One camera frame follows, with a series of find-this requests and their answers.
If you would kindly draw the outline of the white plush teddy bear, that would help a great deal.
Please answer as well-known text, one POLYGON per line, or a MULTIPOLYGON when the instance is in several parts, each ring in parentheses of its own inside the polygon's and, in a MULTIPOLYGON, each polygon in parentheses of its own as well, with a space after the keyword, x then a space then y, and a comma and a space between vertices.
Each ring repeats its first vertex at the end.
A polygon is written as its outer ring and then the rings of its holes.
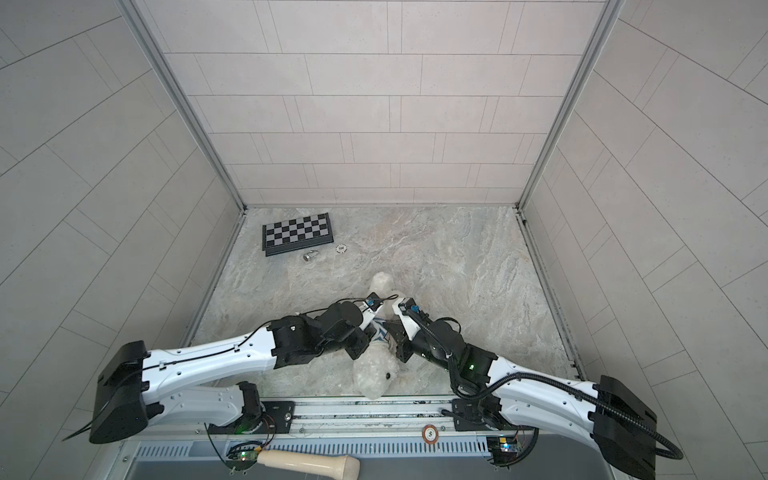
MULTIPOLYGON (((398 292, 395 291, 394 278, 386 272, 376 273, 369 286, 371 292, 384 299, 376 318, 396 320, 395 304, 398 292)), ((357 391, 369 400, 376 400, 385 395, 397 377, 399 360, 394 352, 371 347, 353 363, 353 378, 357 391)))

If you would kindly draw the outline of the blue white striped knit sweater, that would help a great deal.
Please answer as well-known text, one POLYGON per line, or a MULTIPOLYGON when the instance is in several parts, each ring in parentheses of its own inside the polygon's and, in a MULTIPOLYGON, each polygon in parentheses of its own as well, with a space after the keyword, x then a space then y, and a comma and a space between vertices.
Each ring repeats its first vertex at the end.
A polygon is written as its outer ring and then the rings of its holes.
POLYGON ((382 318, 374 318, 365 329, 370 340, 370 346, 377 349, 387 349, 394 352, 396 341, 386 328, 386 321, 382 318))

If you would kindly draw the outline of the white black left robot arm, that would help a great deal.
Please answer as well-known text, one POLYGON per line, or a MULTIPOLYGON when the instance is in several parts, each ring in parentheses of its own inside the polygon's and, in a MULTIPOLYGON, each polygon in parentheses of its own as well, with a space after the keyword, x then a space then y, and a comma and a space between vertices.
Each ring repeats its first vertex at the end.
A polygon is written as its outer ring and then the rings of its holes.
POLYGON ((152 419, 170 413, 164 400, 221 378, 299 366, 338 350, 352 359, 367 349, 370 324, 382 303, 375 299, 335 302, 319 316, 286 316, 253 332, 213 343, 148 350, 144 341, 122 345, 97 377, 93 444, 129 438, 152 419))

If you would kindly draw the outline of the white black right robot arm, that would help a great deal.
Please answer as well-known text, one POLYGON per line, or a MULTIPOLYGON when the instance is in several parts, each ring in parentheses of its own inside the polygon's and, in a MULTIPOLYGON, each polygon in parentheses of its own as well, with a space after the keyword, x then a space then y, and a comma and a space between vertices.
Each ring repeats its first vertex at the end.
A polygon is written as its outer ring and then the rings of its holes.
POLYGON ((656 476, 657 416, 621 381, 596 383, 531 371, 467 344, 451 326, 430 324, 408 334, 385 322, 397 358, 413 356, 445 369, 468 421, 496 430, 539 429, 582 442, 612 467, 637 479, 656 476))

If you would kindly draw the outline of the small silver metal jar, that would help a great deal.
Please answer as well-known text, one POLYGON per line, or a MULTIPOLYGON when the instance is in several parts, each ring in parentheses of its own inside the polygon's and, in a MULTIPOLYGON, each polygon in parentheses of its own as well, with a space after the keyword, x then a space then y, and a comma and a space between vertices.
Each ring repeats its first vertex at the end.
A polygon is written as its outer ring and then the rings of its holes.
POLYGON ((312 261, 315 257, 319 255, 319 251, 317 250, 310 250, 302 255, 302 258, 305 262, 312 261))

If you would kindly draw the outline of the red round sticker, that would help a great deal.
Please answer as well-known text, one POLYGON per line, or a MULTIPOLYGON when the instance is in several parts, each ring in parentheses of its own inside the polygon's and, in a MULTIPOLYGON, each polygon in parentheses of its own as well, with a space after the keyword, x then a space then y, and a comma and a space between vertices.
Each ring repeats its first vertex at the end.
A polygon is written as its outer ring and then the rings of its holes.
POLYGON ((435 425, 425 425, 421 433, 423 441, 428 445, 434 445, 439 440, 439 431, 435 425))

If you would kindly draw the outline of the folded black chess board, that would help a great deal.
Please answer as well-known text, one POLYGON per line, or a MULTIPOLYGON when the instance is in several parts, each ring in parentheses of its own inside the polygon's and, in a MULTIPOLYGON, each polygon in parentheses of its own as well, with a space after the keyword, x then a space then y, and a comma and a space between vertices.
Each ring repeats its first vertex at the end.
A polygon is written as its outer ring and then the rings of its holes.
POLYGON ((262 226, 262 250, 266 257, 334 242, 328 212, 262 226))

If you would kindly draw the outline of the right green circuit board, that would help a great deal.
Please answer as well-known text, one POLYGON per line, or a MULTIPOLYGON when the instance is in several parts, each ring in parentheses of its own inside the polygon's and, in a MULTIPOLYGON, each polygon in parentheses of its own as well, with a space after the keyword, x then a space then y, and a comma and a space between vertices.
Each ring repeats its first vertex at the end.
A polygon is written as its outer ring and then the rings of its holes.
POLYGON ((486 444, 490 453, 489 462, 494 466, 509 466, 519 457, 520 445, 516 437, 488 436, 486 444))

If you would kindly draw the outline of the green circuit board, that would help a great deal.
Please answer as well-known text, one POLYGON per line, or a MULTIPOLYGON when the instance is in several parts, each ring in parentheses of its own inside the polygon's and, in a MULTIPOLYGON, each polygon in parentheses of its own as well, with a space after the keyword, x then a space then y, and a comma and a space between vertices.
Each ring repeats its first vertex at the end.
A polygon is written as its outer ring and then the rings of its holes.
POLYGON ((516 437, 488 436, 486 444, 490 453, 489 462, 494 466, 509 466, 519 457, 520 445, 516 437))
POLYGON ((234 471, 247 471, 257 463, 264 445, 258 441, 249 441, 232 446, 226 454, 226 460, 234 471))

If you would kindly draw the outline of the left green circuit board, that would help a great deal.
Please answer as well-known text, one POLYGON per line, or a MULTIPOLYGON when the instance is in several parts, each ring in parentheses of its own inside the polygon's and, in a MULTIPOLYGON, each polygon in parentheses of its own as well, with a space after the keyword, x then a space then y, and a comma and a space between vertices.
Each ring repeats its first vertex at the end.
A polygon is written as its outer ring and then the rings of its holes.
POLYGON ((258 441, 249 441, 232 446, 226 454, 226 460, 234 471, 247 471, 257 463, 264 445, 258 441))

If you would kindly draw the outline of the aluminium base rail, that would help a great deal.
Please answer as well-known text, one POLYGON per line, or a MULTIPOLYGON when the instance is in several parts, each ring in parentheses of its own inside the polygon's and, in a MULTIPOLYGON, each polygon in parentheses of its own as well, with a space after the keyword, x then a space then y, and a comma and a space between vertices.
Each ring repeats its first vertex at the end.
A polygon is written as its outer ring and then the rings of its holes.
POLYGON ((490 459, 486 438, 516 437, 518 459, 558 434, 539 429, 496 430, 475 424, 456 400, 447 396, 391 397, 369 401, 357 397, 267 399, 260 420, 243 426, 166 424, 133 436, 136 454, 150 460, 211 458, 226 460, 234 445, 258 441, 264 450, 367 458, 490 459), (425 425, 435 425, 439 440, 426 444, 425 425))

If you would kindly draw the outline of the aluminium corner frame post right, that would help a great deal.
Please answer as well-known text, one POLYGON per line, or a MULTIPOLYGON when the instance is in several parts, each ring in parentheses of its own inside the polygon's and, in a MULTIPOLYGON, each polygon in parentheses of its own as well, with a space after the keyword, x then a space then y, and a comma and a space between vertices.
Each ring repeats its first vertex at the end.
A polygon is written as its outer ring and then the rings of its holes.
POLYGON ((624 2, 621 0, 609 0, 605 2, 552 127, 544 141, 542 150, 534 164, 530 178, 525 185, 521 199, 517 204, 517 209, 520 213, 523 213, 527 208, 527 205, 531 202, 533 193, 544 173, 545 167, 553 155, 556 144, 567 125, 570 115, 575 109, 579 96, 581 95, 610 32, 619 17, 623 4, 624 2))

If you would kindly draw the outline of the aluminium corner frame post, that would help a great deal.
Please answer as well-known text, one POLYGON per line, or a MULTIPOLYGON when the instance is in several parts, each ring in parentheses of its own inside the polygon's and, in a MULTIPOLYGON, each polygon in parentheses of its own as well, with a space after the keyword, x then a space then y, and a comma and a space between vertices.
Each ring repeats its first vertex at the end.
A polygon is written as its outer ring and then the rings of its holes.
POLYGON ((247 206, 239 195, 231 176, 226 171, 221 158, 216 152, 207 133, 204 131, 198 115, 195 113, 192 104, 172 72, 169 62, 166 60, 157 40, 151 33, 136 2, 116 0, 115 3, 197 146, 226 187, 241 214, 244 214, 247 210, 247 206))
POLYGON ((553 155, 556 144, 567 125, 570 115, 575 109, 579 96, 581 95, 610 32, 619 17, 623 4, 624 2, 621 0, 609 0, 605 2, 552 127, 544 141, 542 150, 534 164, 530 178, 525 185, 521 199, 517 204, 517 209, 520 213, 523 213, 527 208, 527 205, 531 202, 533 193, 544 173, 545 167, 553 155))

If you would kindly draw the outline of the aluminium corner frame post left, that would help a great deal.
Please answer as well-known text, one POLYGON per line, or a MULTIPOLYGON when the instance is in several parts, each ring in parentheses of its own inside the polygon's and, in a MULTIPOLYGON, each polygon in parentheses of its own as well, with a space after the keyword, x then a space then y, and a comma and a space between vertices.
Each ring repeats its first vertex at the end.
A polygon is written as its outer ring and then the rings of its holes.
POLYGON ((169 62, 166 60, 157 40, 151 33, 136 2, 116 0, 115 3, 197 146, 226 187, 241 214, 244 214, 247 210, 247 206, 239 195, 231 176, 226 171, 221 158, 216 152, 207 133, 204 131, 198 115, 195 113, 192 104, 172 72, 169 62))

